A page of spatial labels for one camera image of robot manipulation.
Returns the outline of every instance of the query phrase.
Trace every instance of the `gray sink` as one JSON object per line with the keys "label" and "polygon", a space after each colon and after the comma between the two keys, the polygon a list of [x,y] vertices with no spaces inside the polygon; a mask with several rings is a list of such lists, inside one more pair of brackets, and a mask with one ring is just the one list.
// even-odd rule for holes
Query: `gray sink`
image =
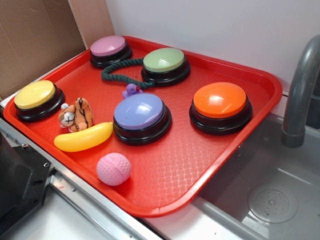
{"label": "gray sink", "polygon": [[320,239],[320,134],[307,127],[304,145],[288,148],[282,123],[269,114],[194,203],[231,220],[244,239]]}

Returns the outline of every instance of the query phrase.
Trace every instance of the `plush tiger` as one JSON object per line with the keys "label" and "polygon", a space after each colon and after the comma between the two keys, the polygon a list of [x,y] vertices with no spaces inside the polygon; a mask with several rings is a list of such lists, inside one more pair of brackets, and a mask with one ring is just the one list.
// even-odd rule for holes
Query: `plush tiger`
{"label": "plush tiger", "polygon": [[69,128],[70,132],[88,129],[94,124],[94,115],[86,99],[78,97],[75,105],[64,103],[61,105],[59,122],[62,128]]}

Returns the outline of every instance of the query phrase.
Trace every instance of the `small purple figure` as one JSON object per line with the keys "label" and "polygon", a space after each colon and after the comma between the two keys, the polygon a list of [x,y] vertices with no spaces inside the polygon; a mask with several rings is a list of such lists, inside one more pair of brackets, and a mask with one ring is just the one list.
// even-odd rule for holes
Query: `small purple figure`
{"label": "small purple figure", "polygon": [[126,99],[127,97],[130,97],[135,94],[142,94],[143,91],[138,85],[135,85],[133,83],[130,83],[126,86],[126,90],[122,92],[122,97]]}

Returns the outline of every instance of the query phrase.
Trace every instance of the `purple button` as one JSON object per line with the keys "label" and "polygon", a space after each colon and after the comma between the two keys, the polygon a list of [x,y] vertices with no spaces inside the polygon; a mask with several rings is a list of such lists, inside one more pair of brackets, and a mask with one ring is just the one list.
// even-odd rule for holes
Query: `purple button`
{"label": "purple button", "polygon": [[162,100],[150,93],[132,95],[121,101],[114,111],[117,124],[126,130],[141,130],[155,124],[164,113]]}

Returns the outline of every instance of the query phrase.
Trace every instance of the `pink ball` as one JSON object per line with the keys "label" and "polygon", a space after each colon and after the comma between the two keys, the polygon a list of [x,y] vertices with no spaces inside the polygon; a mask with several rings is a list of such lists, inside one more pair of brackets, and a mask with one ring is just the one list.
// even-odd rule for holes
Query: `pink ball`
{"label": "pink ball", "polygon": [[103,183],[117,186],[130,177],[131,164],[124,155],[113,152],[100,158],[96,172]]}

